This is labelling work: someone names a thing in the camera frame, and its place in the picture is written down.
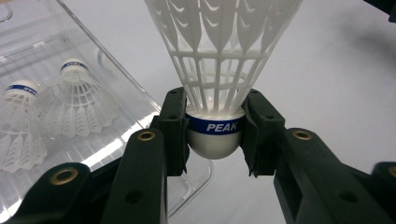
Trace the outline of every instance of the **white background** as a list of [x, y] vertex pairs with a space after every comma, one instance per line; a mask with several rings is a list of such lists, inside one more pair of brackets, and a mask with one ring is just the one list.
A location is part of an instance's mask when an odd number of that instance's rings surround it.
[[[64, 0], [160, 105], [180, 86], [143, 0]], [[370, 173], [396, 161], [396, 24], [361, 0], [304, 0], [254, 88]], [[248, 177], [243, 153], [214, 161], [212, 182], [172, 223], [285, 223], [272, 177]]]

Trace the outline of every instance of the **black plastic mount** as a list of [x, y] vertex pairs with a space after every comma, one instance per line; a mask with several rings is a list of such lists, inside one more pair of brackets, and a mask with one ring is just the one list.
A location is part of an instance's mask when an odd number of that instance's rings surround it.
[[396, 22], [396, 0], [363, 0], [389, 15], [390, 22]]
[[[92, 173], [80, 163], [50, 169], [7, 224], [166, 223], [166, 177], [181, 175], [189, 156], [185, 106], [183, 89], [169, 91], [151, 128], [134, 133], [122, 158]], [[315, 133], [286, 130], [258, 91], [243, 107], [247, 166], [255, 176], [275, 174], [288, 223], [396, 222], [396, 162], [380, 162], [367, 175], [341, 163]]]
[[[275, 186], [288, 223], [394, 223], [395, 201], [390, 198], [396, 199], [396, 178], [389, 169], [396, 162], [388, 163], [385, 172], [376, 168], [372, 176], [359, 172], [361, 179], [356, 178], [358, 171], [303, 129], [286, 130], [280, 151]], [[379, 192], [388, 201], [377, 197]]]
[[250, 174], [273, 175], [277, 143], [285, 131], [285, 119], [256, 90], [251, 90], [243, 104], [246, 126], [241, 148]]
[[179, 176], [187, 172], [186, 162], [190, 149], [186, 141], [185, 118], [187, 98], [183, 88], [166, 94], [160, 116], [155, 117], [150, 127], [163, 132], [166, 149], [167, 176]]

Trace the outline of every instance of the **shuttlecock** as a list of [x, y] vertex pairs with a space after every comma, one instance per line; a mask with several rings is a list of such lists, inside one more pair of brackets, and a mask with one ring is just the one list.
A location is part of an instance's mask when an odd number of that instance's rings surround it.
[[64, 62], [61, 75], [48, 85], [34, 104], [42, 132], [69, 138], [99, 133], [118, 115], [113, 96], [90, 77], [79, 59]]
[[187, 93], [188, 141], [221, 159], [239, 146], [240, 107], [302, 0], [145, 0]]
[[31, 169], [47, 156], [30, 109], [40, 87], [30, 80], [13, 82], [0, 98], [0, 168], [14, 173]]

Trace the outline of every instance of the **plastic shuttlecock skirt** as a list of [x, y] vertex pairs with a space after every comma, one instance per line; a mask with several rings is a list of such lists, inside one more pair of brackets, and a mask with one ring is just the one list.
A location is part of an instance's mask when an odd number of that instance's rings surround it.
[[118, 115], [118, 104], [86, 74], [60, 76], [37, 97], [35, 115], [44, 134], [69, 138], [99, 133]]
[[30, 119], [30, 108], [40, 90], [30, 80], [12, 83], [0, 98], [0, 169], [16, 172], [42, 163], [47, 148], [37, 126]]

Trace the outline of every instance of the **shuttlecock feather section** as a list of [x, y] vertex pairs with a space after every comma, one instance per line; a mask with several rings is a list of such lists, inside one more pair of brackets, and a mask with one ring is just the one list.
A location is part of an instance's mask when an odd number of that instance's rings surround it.
[[31, 169], [47, 156], [40, 133], [30, 120], [35, 96], [15, 88], [20, 86], [11, 85], [0, 98], [0, 169], [11, 173], [20, 168]]
[[64, 75], [37, 97], [35, 104], [44, 133], [88, 136], [110, 126], [118, 115], [112, 95], [87, 75]]
[[146, 0], [191, 106], [206, 115], [238, 110], [301, 2]]

